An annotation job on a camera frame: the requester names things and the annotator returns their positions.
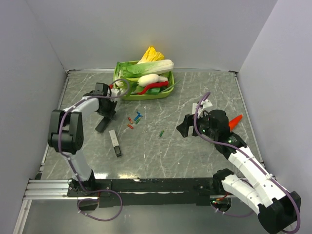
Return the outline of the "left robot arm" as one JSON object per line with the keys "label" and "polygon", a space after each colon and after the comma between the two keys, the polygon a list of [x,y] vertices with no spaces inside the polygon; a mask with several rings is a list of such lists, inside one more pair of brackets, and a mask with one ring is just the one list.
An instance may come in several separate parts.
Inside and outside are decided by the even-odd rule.
{"label": "left robot arm", "polygon": [[96,179],[93,170],[86,162],[82,151],[84,143],[83,121],[92,113],[98,113],[102,120],[95,130],[99,133],[109,125],[115,115],[121,91],[112,85],[96,83],[95,89],[85,94],[80,101],[63,110],[51,113],[48,145],[60,153],[72,171],[71,186],[85,196],[95,193]]}

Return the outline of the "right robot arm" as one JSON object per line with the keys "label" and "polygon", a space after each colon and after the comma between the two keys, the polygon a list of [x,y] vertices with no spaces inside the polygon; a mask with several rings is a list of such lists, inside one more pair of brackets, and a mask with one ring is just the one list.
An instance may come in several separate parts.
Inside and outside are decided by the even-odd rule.
{"label": "right robot arm", "polygon": [[214,144],[217,151],[246,178],[242,181],[232,171],[220,170],[214,175],[213,189],[216,193],[228,192],[239,198],[257,214],[260,224],[270,234],[287,234],[286,228],[293,223],[296,227],[291,232],[298,232],[301,197],[281,186],[256,160],[246,142],[231,131],[224,111],[212,110],[202,117],[186,115],[176,129],[187,137],[191,126],[194,136]]}

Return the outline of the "white battery cover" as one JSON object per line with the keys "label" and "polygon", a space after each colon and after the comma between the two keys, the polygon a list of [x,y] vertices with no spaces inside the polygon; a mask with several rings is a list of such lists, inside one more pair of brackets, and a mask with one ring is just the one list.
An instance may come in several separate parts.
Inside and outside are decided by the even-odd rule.
{"label": "white battery cover", "polygon": [[192,104],[192,114],[193,115],[197,114],[197,116],[199,116],[199,113],[198,113],[199,109],[197,109],[197,106],[198,106],[198,103]]}

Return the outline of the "black remote control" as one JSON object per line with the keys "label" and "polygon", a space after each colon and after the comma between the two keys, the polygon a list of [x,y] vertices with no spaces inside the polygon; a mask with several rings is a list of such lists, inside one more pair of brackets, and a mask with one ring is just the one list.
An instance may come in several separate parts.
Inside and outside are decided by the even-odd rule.
{"label": "black remote control", "polygon": [[103,133],[107,128],[107,126],[109,125],[110,121],[111,120],[109,118],[104,117],[96,126],[95,130],[99,133]]}

